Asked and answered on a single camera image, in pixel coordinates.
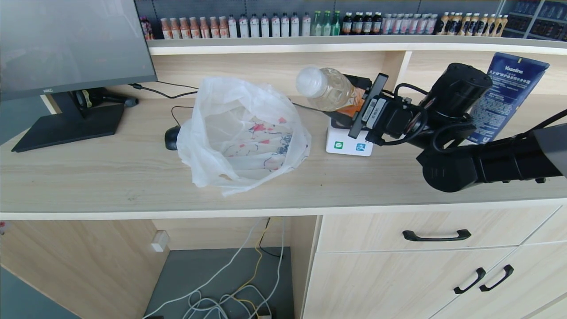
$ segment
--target monitor stand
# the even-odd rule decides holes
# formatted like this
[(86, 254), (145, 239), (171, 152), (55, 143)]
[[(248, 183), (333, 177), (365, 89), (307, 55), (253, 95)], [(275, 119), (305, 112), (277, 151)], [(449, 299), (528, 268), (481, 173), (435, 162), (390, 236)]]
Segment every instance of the monitor stand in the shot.
[(70, 92), (51, 96), (61, 113), (40, 117), (12, 152), (113, 135), (124, 113), (124, 104), (80, 110)]

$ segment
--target bottle cap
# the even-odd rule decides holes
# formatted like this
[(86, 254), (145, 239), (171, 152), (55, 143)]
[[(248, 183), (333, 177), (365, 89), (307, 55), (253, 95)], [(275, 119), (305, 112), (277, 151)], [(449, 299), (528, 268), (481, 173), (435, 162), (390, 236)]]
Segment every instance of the bottle cap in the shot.
[(309, 66), (297, 75), (295, 88), (307, 98), (318, 98), (327, 89), (327, 77), (318, 68)]

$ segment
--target black drawer handle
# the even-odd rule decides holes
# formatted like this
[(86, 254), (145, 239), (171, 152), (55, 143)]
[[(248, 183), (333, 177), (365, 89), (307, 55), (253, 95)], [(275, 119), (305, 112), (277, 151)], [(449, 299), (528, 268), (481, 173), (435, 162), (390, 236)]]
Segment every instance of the black drawer handle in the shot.
[(459, 229), (457, 230), (457, 237), (450, 237), (450, 238), (422, 238), (416, 235), (411, 230), (404, 230), (402, 232), (404, 238), (409, 241), (457, 241), (457, 240), (465, 240), (471, 236), (471, 232), (467, 229)]
[(492, 286), (490, 288), (487, 287), (486, 285), (482, 285), (482, 286), (479, 287), (480, 291), (482, 291), (482, 292), (491, 291), (492, 289), (496, 288), (496, 286), (501, 284), (510, 275), (512, 275), (512, 273), (514, 272), (514, 268), (512, 267), (512, 265), (506, 265), (506, 266), (504, 266), (504, 271), (506, 271), (506, 273), (504, 274), (504, 277), (502, 279), (500, 279), (500, 281), (498, 281), (496, 284), (494, 284), (494, 286)]
[(484, 275), (486, 275), (486, 271), (484, 271), (484, 269), (482, 267), (478, 268), (476, 270), (476, 280), (475, 282), (473, 282), (470, 286), (468, 286), (465, 289), (461, 289), (459, 287), (455, 287), (453, 288), (453, 291), (457, 294), (460, 295), (461, 293), (465, 293), (467, 292), (467, 290), (471, 289), (472, 286), (476, 285), (477, 283), (479, 283), (479, 281), (484, 278)]

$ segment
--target cabinet door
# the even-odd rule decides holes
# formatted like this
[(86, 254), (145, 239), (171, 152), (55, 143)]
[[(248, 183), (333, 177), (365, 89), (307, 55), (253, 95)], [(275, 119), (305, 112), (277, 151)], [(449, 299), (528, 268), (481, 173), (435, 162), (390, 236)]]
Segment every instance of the cabinet door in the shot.
[(434, 319), (520, 319), (567, 292), (567, 243), (522, 246), (488, 273), (479, 285), (492, 287), (503, 278), (506, 265), (511, 265), (514, 272), (500, 285), (486, 292), (475, 287)]
[(511, 251), (317, 253), (303, 318), (427, 319)]

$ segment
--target white plastic bag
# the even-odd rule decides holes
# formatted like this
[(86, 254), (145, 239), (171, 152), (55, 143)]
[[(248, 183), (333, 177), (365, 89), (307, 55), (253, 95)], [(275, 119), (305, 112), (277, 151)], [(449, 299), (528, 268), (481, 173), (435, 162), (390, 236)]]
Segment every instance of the white plastic bag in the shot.
[(310, 149), (311, 135), (287, 97), (237, 78), (205, 78), (177, 136), (193, 183), (221, 186), (224, 196), (295, 169)]

